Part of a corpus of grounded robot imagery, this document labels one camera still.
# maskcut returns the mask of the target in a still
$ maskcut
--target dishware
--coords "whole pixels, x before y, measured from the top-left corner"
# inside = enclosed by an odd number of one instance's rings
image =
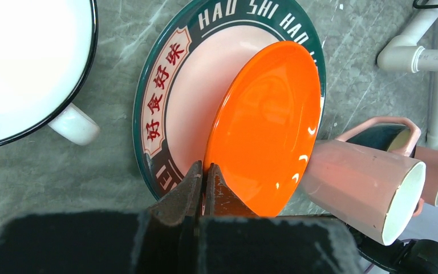
[[[168,23],[140,75],[132,121],[137,163],[155,198],[204,159],[217,109],[239,71],[266,46],[286,40],[315,60],[323,106],[321,41],[295,0],[193,0]]]
[[[391,152],[347,143],[377,123],[401,120],[412,131]],[[390,245],[404,231],[420,199],[425,163],[409,158],[420,129],[407,118],[374,117],[334,140],[315,143],[300,186],[310,200],[375,241]]]
[[[234,194],[258,216],[277,216],[308,163],[320,120],[313,58],[292,41],[256,54],[217,111],[204,159],[221,169]]]
[[[45,124],[85,145],[100,128],[71,103],[93,62],[95,0],[0,2],[0,146]]]
[[[409,133],[410,130],[404,125],[383,124],[368,128],[347,142],[391,151],[398,148],[400,144],[405,143]],[[427,166],[420,204],[425,201],[432,206],[438,207],[438,150],[416,146],[411,157],[423,161]]]

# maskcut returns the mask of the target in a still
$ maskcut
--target marble countertop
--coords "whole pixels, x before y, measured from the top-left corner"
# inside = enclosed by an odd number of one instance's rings
[[[0,147],[0,225],[31,210],[138,209],[155,201],[135,160],[132,106],[149,50],[188,2],[98,0],[98,50],[74,103],[102,132],[92,144],[79,147],[45,127]],[[428,74],[384,72],[375,66],[378,52],[412,15],[412,2],[298,2],[317,28],[327,64],[319,137],[332,138],[375,115],[407,116],[425,129]],[[284,215],[321,212],[300,189],[283,210]]]

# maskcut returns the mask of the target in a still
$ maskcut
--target orange plate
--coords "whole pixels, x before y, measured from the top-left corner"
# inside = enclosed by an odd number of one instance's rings
[[[277,216],[309,160],[320,119],[320,80],[308,51],[284,41],[254,56],[231,84],[209,136],[205,171],[257,215]]]

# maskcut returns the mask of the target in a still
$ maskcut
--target white handle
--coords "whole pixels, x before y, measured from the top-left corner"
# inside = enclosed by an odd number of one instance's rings
[[[72,103],[49,122],[48,126],[80,146],[93,142],[100,133],[100,127],[95,121]]]

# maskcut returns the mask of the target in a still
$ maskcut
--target black rim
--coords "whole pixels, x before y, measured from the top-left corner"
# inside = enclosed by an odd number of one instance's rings
[[[39,123],[35,124],[34,126],[18,133],[13,136],[4,138],[0,140],[0,146],[3,146],[5,144],[9,144],[11,142],[17,141],[21,138],[24,138],[31,133],[35,132],[36,130],[42,128],[43,126],[47,125],[49,121],[56,118],[63,110],[73,101],[75,96],[77,95],[78,91],[83,87],[83,84],[88,77],[88,74],[91,70],[91,65],[93,64],[93,60],[95,59],[95,53],[96,53],[96,47],[98,44],[98,11],[96,8],[96,0],[90,0],[90,6],[91,6],[91,20],[92,20],[92,26],[91,26],[91,43],[90,43],[90,52],[88,53],[88,59],[86,61],[85,67],[83,69],[83,72],[76,83],[75,87],[73,88],[73,91],[69,94],[69,96],[63,101],[62,104],[59,105],[58,108],[56,108],[51,114],[46,116],[43,120],[41,120]]]

